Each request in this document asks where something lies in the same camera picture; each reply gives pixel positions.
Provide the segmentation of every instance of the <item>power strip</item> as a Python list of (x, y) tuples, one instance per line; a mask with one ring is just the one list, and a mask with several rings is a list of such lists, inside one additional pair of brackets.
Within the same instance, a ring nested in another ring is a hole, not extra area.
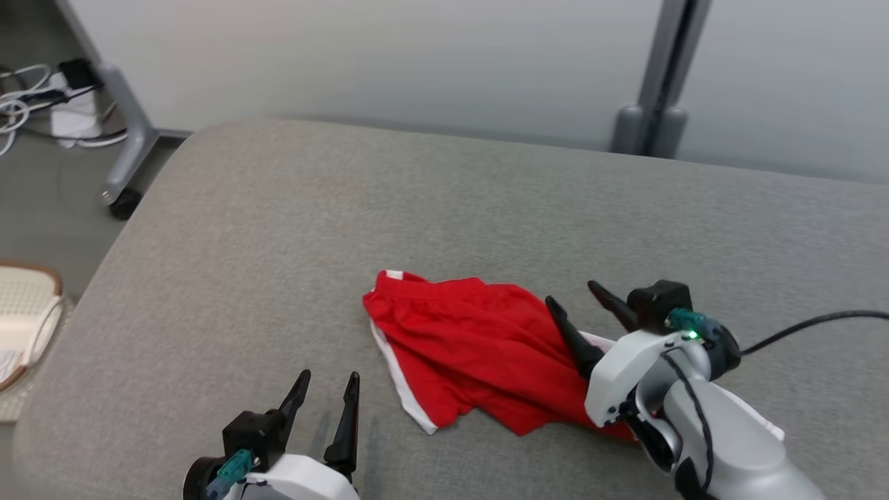
[[(62, 89), (65, 95), (70, 96), (82, 92), (83, 89), (71, 89), (68, 81), (61, 73), (54, 73), (50, 77), (50, 85)], [(59, 137), (77, 137), (78, 139), (91, 139), (102, 134), (102, 128), (96, 111), (96, 92), (88, 92), (71, 99), (65, 104), (53, 106), (52, 135)], [(77, 145), (75, 139), (58, 139), (62, 148), (73, 148)]]

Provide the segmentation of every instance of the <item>caster wheel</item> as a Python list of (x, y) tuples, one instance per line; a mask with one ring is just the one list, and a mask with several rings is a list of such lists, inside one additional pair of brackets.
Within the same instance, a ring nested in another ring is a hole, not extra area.
[(114, 200), (114, 203), (108, 206), (108, 210), (111, 211), (111, 216), (115, 219), (118, 219), (119, 221), (129, 221), (130, 216), (135, 212), (136, 207), (139, 206), (141, 200), (142, 194), (137, 190), (124, 188), (124, 190), (120, 192), (120, 196)]

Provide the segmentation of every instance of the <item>white wall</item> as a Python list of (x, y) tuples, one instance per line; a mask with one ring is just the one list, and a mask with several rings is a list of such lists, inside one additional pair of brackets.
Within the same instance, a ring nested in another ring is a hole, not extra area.
[(661, 0), (68, 0), (154, 125), (243, 116), (607, 149)]
[(677, 159), (889, 181), (889, 3), (714, 0)]

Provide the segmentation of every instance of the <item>gray cushion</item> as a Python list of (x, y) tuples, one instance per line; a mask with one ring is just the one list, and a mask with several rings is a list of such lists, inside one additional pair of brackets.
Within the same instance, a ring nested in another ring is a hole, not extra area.
[[(289, 450), (320, 457), (362, 376), (366, 499), (664, 498), (638, 448), (479, 411), (427, 436), (402, 411), (361, 296), (380, 269), (478, 275), (620, 325), (585, 289), (688, 283), (750, 345), (823, 312), (889, 310), (889, 190), (646, 157), (255, 121), (190, 138), (102, 263), (38, 377), (15, 466), (41, 500), (173, 499), (245, 409), (313, 371)], [(828, 497), (889, 490), (889, 325), (847, 320), (724, 379)]]

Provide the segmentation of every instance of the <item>floor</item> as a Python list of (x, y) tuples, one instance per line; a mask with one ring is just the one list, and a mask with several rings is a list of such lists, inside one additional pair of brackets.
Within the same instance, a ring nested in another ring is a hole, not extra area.
[[(23, 68), (85, 55), (55, 2), (0, 0), (0, 65)], [(106, 131), (121, 126), (120, 117), (112, 117)], [(178, 144), (161, 141), (134, 187), (144, 190)], [(0, 157), (0, 259), (52, 266), (71, 296), (82, 295), (124, 226), (95, 202), (119, 150), (62, 149), (52, 140), (20, 136)], [(12, 476), (13, 431), (0, 424), (0, 497), (25, 500)]]
[[(160, 141), (133, 187), (146, 189), (179, 143)], [(67, 293), (80, 297), (124, 226), (95, 201), (119, 150), (63, 149), (21, 136), (0, 157), (0, 259), (51, 266)], [(3, 498), (24, 499), (12, 475), (13, 429), (0, 424), (0, 484)]]

